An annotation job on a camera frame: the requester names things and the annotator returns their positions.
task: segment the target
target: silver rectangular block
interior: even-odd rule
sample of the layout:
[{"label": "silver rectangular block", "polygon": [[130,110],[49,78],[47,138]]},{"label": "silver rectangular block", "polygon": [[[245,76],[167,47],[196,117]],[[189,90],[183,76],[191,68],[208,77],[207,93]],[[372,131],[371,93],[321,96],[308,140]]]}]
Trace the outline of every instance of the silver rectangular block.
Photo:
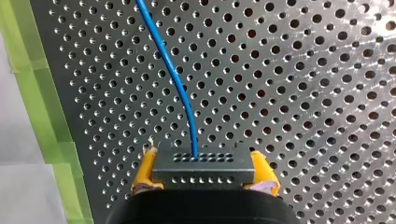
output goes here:
[{"label": "silver rectangular block", "polygon": [[152,179],[166,189],[241,189],[254,179],[248,148],[201,148],[194,158],[187,148],[160,148]]}]

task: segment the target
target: yellow clamp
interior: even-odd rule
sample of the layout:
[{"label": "yellow clamp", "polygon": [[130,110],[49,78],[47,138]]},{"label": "yellow clamp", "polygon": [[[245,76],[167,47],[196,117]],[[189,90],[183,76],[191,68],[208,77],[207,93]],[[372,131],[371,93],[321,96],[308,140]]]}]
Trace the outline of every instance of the yellow clamp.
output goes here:
[{"label": "yellow clamp", "polygon": [[277,179],[271,166],[265,159],[265,156],[260,153],[260,151],[252,151],[250,155],[253,159],[254,169],[256,170],[256,173],[254,175],[253,184],[246,184],[244,186],[244,189],[251,189],[252,187],[263,182],[272,182],[275,185],[271,187],[271,194],[273,196],[277,196],[280,189],[280,182]]},{"label": "yellow clamp", "polygon": [[151,171],[154,166],[155,156],[157,155],[157,148],[151,147],[146,153],[142,161],[142,165],[134,178],[134,183],[132,184],[132,193],[134,194],[134,189],[137,185],[143,184],[151,186],[154,188],[163,189],[162,183],[154,183],[151,181]]}]

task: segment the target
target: blue wire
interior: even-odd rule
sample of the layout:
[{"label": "blue wire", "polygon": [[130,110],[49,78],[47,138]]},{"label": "blue wire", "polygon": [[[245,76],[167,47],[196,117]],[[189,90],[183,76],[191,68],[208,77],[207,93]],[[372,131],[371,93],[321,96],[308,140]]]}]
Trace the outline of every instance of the blue wire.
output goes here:
[{"label": "blue wire", "polygon": [[181,102],[184,105],[184,109],[186,110],[187,120],[190,124],[190,137],[191,137],[191,152],[193,157],[198,156],[198,138],[197,138],[197,131],[195,128],[195,121],[194,121],[194,114],[192,113],[192,109],[190,106],[189,98],[187,97],[186,92],[184,92],[183,85],[181,84],[180,78],[176,72],[176,68],[173,65],[171,56],[169,55],[168,51],[166,50],[165,45],[163,44],[163,39],[158,33],[157,27],[155,26],[154,22],[152,21],[149,10],[146,7],[144,0],[136,0],[137,6],[139,7],[140,13],[145,21],[152,38],[154,39],[155,44],[157,45],[158,50],[163,57],[163,62],[166,65],[169,73],[171,74],[172,79],[174,80],[178,95],[180,96]]}]

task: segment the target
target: green tape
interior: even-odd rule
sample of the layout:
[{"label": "green tape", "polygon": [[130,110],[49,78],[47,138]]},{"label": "green tape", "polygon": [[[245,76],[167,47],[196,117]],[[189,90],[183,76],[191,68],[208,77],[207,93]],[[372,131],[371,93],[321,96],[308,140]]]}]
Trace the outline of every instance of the green tape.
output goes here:
[{"label": "green tape", "polygon": [[44,160],[53,165],[69,224],[92,224],[76,146],[53,82],[29,0],[0,0],[0,30]]}]

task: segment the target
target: metal plate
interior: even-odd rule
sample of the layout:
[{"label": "metal plate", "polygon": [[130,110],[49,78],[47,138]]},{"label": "metal plate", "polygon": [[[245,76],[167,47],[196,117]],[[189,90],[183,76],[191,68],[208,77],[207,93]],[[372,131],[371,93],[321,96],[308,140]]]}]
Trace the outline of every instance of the metal plate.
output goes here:
[{"label": "metal plate", "polygon": [[202,147],[194,158],[189,147],[161,147],[151,178],[166,189],[242,189],[254,182],[254,173],[247,148]]},{"label": "metal plate", "polygon": [[[186,117],[133,2],[31,2],[103,223],[150,135],[189,146]],[[264,152],[302,223],[394,222],[393,0],[148,4],[202,147]]]}]

